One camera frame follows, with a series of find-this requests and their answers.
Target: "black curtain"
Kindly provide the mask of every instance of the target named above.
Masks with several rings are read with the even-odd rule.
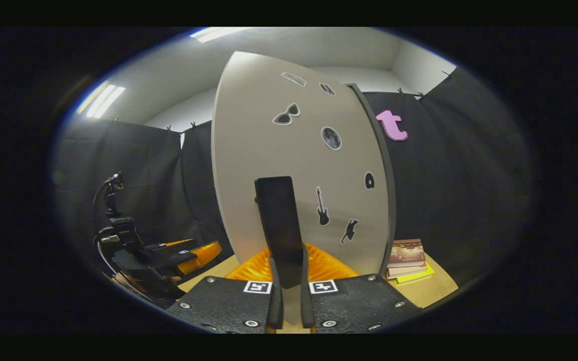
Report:
[[[457,68],[424,97],[364,92],[372,110],[400,116],[387,134],[396,190],[394,239],[420,238],[459,286],[514,251],[536,200],[536,161],[522,125],[491,88]],[[188,130],[190,208],[226,239],[211,173],[211,122]]]
[[[115,192],[117,210],[135,219],[145,244],[185,238],[205,242],[184,194],[178,133],[85,119],[64,126],[57,139],[51,174],[55,207],[85,263],[107,271],[92,244],[94,233],[110,224],[105,199],[97,199],[99,229],[93,229],[92,201],[104,180],[118,171],[124,174],[124,189]]]
[[[222,253],[216,260],[226,260],[233,255],[233,249],[224,230],[213,184],[211,122],[193,126],[184,132],[182,168],[191,212],[206,238],[211,242],[220,242]]]

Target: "book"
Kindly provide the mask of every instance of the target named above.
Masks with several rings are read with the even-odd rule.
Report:
[[[401,276],[395,279],[397,286],[407,285],[408,283],[413,283],[416,281],[422,281],[424,279],[432,277],[436,272],[430,265],[427,265],[427,270],[419,274],[412,274],[410,276]]]
[[[397,240],[392,245],[387,267],[415,267],[425,264],[425,252],[420,239]]]
[[[387,279],[394,279],[396,277],[411,276],[412,274],[419,274],[427,270],[427,264],[414,267],[394,267],[387,269]]]

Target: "table surface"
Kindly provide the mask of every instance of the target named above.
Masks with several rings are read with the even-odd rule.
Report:
[[[447,297],[450,293],[459,289],[452,277],[427,253],[425,254],[425,260],[427,260],[427,264],[435,271],[432,277],[401,286],[396,286],[394,279],[387,280],[398,292],[402,293],[404,297],[420,308],[430,306],[434,302]],[[231,256],[212,269],[193,277],[193,279],[182,283],[178,287],[184,292],[189,292],[202,278],[206,276],[224,277],[238,266],[239,262],[236,256]],[[295,297],[294,293],[296,292],[293,290],[283,290],[285,320],[282,329],[278,329],[276,333],[310,333],[309,329],[303,328],[297,317],[299,297]]]

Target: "ceiling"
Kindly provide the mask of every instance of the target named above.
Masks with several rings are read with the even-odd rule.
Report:
[[[399,38],[373,28],[252,28],[207,43],[178,37],[115,71],[108,81],[125,87],[102,119],[143,124],[158,113],[218,85],[234,51],[305,66],[391,70]]]

